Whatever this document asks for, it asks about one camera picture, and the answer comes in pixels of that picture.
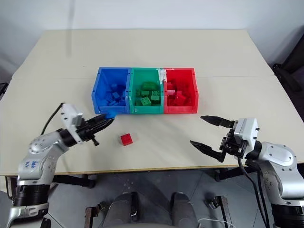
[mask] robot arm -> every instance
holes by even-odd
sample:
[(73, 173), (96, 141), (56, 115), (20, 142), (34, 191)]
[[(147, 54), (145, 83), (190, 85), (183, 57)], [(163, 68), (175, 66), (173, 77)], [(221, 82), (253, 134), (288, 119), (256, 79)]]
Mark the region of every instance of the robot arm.
[(48, 190), (54, 178), (58, 158), (69, 147), (92, 140), (94, 134), (109, 126), (113, 116), (102, 114), (88, 121), (71, 104), (63, 104), (62, 121), (66, 129), (43, 134), (34, 139), (27, 156), (19, 165), (16, 197), (10, 209), (9, 228), (14, 221), (38, 219), (48, 212)]
[(202, 153), (223, 162), (226, 154), (245, 158), (247, 165), (258, 167), (263, 175), (276, 228), (304, 227), (304, 179), (297, 169), (293, 151), (285, 145), (257, 141), (260, 130), (256, 118), (229, 121), (216, 116), (202, 116), (216, 126), (230, 128), (220, 145), (222, 152), (190, 141)]

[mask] table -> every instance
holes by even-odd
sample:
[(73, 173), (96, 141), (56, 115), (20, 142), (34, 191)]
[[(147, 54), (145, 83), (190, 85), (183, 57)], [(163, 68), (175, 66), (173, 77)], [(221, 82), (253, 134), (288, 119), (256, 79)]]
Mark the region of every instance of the table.
[[(258, 135), (260, 141), (286, 144), (294, 150), (300, 162), (304, 161), (304, 154), (301, 153), (304, 123), (246, 32), (241, 30), (75, 31), (72, 36), (73, 48), (70, 57), (66, 56), (60, 44), (60, 42), (64, 43), (65, 33), (65, 31), (48, 31), (42, 36), (24, 64), (15, 73), (5, 96), (0, 101), (0, 175), (17, 175), (18, 164), (25, 156), (28, 144), (40, 134), (46, 120), (60, 102), (73, 103), (84, 113), (86, 119), (95, 115), (91, 92), (99, 66), (195, 67), (199, 90), (198, 113), (119, 115), (110, 127), (96, 134), (96, 139), (100, 142), (99, 146), (94, 147), (92, 142), (87, 142), (84, 145), (74, 146), (61, 156), (57, 163), (56, 174), (236, 166), (237, 161), (232, 156), (227, 156), (224, 163), (219, 163), (203, 155), (189, 143), (189, 140), (194, 140), (217, 149), (222, 137), (228, 132), (226, 128), (204, 122), (199, 118), (201, 115), (217, 115), (230, 120), (256, 117), (261, 128)], [(115, 43), (116, 40), (110, 42), (114, 33), (125, 35), (124, 45)], [(201, 65), (194, 57), (190, 57), (193, 61), (191, 66), (184, 65), (187, 57), (182, 55), (176, 57), (176, 52), (173, 52), (174, 45), (169, 48), (172, 53), (165, 54), (166, 58), (162, 55), (157, 58), (154, 52), (156, 47), (132, 43), (130, 38), (137, 37), (134, 34), (140, 34), (142, 39), (148, 39), (153, 34), (153, 37), (158, 37), (159, 34), (172, 36), (172, 33), (179, 34), (185, 39), (190, 49), (185, 54), (187, 57), (197, 58), (199, 54), (197, 49), (208, 50), (208, 45), (204, 42), (199, 43), (198, 40), (209, 39), (209, 46), (213, 47), (226, 42), (225, 45), (220, 46), (221, 48), (214, 50), (216, 54), (213, 56), (213, 61), (217, 57), (222, 61), (225, 55), (229, 64), (225, 62), (220, 68), (217, 67), (218, 64), (211, 62), (206, 65), (205, 61), (208, 61), (208, 56), (211, 54), (210, 49), (209, 53), (201, 53)], [(189, 33), (196, 35), (196, 38), (186, 39), (185, 34)], [(93, 43), (97, 45), (96, 37), (98, 40), (106, 37), (115, 55), (109, 58), (102, 56), (100, 50), (103, 49), (103, 53), (107, 50), (103, 42), (100, 42), (97, 51), (93, 50)], [(230, 42), (229, 47), (235, 49), (233, 52), (235, 55), (230, 58), (226, 52), (220, 55), (222, 48), (227, 47), (227, 40)], [(77, 43), (79, 45), (87, 43), (89, 47), (79, 48)], [(135, 48), (134, 53), (132, 48), (125, 47), (132, 45)], [(138, 52), (139, 47), (143, 48), (143, 61), (138, 58), (141, 54)], [(99, 60), (96, 60), (96, 52), (100, 54)], [(249, 64), (252, 61), (256, 63), (254, 69), (251, 69), (252, 64)], [(63, 125), (57, 115), (46, 132), (61, 127)], [(123, 147), (118, 138), (125, 133), (133, 133), (135, 142)]]

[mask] plastic bin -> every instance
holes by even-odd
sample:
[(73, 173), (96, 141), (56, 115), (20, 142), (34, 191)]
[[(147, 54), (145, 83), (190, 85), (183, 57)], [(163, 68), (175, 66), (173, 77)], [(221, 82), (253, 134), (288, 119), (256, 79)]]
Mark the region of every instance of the plastic bin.
[(113, 111), (129, 114), (129, 84), (131, 68), (100, 67), (92, 91), (96, 114)]
[(132, 68), (129, 104), (132, 114), (163, 114), (163, 80), (161, 68)]
[(197, 113), (199, 93), (193, 68), (165, 68), (165, 114)]

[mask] black cable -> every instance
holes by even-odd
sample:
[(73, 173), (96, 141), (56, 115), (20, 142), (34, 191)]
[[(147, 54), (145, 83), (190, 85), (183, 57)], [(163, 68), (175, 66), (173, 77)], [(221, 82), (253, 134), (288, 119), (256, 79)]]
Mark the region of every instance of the black cable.
[(255, 195), (256, 195), (258, 209), (260, 210), (260, 213), (261, 213), (261, 216), (262, 216), (262, 219), (264, 221), (264, 224), (265, 224), (266, 228), (269, 228), (269, 225), (267, 224), (266, 219), (265, 219), (264, 214), (263, 214), (263, 211), (262, 211), (262, 206), (261, 206), (260, 198), (258, 196), (258, 191), (257, 191), (257, 185), (251, 179), (251, 177), (248, 175), (248, 173), (246, 172), (246, 170), (244, 169), (244, 166), (242, 164), (242, 159), (241, 158), (237, 158), (237, 162), (238, 162), (238, 165), (239, 165), (240, 169), (242, 170), (243, 174), (251, 181), (251, 183), (253, 185), (253, 188), (255, 190)]
[(54, 111), (54, 113), (49, 117), (49, 119), (47, 120), (46, 124), (44, 125), (43, 129), (42, 129), (42, 132), (40, 135), (43, 135), (49, 122), (53, 119), (54, 115), (56, 115), (56, 113), (59, 111), (59, 109), (62, 107), (64, 103), (60, 103), (60, 105), (58, 106), (58, 108)]
[(269, 217), (268, 217), (267, 207), (266, 207), (266, 203), (265, 203), (265, 199), (264, 199), (264, 194), (263, 194), (263, 189), (262, 189), (262, 183), (261, 183), (261, 170), (257, 170), (257, 183), (258, 183), (258, 188), (259, 188), (260, 195), (261, 195), (261, 200), (262, 200), (262, 203), (263, 203), (266, 223), (267, 223), (267, 226), (270, 227), (269, 226), (270, 224), (269, 224)]

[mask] wire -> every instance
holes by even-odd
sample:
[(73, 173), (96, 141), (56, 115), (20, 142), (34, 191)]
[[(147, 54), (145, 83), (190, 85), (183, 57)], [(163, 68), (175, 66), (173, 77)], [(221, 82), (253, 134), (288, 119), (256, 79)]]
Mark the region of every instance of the wire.
[(51, 120), (53, 119), (54, 115), (56, 115), (56, 113), (59, 111), (59, 109), (62, 107), (64, 103), (60, 103), (60, 105), (58, 106), (58, 108), (54, 111), (54, 113), (49, 117), (49, 119), (47, 120), (46, 124), (44, 125), (43, 129), (42, 129), (42, 132), (40, 135), (43, 135), (49, 122), (51, 122)]
[(261, 213), (261, 216), (262, 216), (262, 219), (264, 221), (264, 224), (265, 224), (266, 228), (269, 228), (269, 224), (267, 224), (266, 219), (265, 219), (264, 214), (263, 214), (263, 211), (262, 211), (262, 206), (261, 206), (260, 198), (259, 198), (258, 191), (257, 191), (257, 185), (251, 179), (251, 177), (248, 175), (248, 173), (246, 172), (246, 170), (244, 169), (244, 166), (242, 164), (242, 159), (241, 158), (237, 158), (237, 162), (238, 162), (238, 165), (239, 165), (240, 169), (242, 170), (243, 174), (251, 181), (251, 183), (253, 185), (253, 188), (255, 190), (255, 195), (256, 195), (258, 209), (260, 210), (260, 213)]
[(265, 198), (264, 198), (262, 183), (261, 183), (261, 170), (257, 170), (257, 183), (258, 183), (258, 188), (260, 191), (261, 200), (262, 200), (262, 204), (263, 204), (263, 208), (264, 208), (264, 214), (265, 214), (265, 218), (266, 218), (267, 227), (270, 227), (267, 207), (265, 204)]
[(236, 228), (236, 226), (235, 225), (233, 225), (232, 223), (230, 223), (230, 222), (226, 222), (226, 221), (222, 221), (222, 220), (216, 220), (216, 219), (209, 219), (209, 218), (201, 218), (201, 219), (199, 219), (198, 220), (198, 223), (199, 223), (199, 228), (200, 228), (200, 221), (201, 220), (208, 220), (208, 221), (214, 221), (214, 222), (222, 222), (222, 223), (227, 223), (227, 224), (229, 224), (229, 225), (231, 225), (231, 226), (233, 226), (234, 228)]

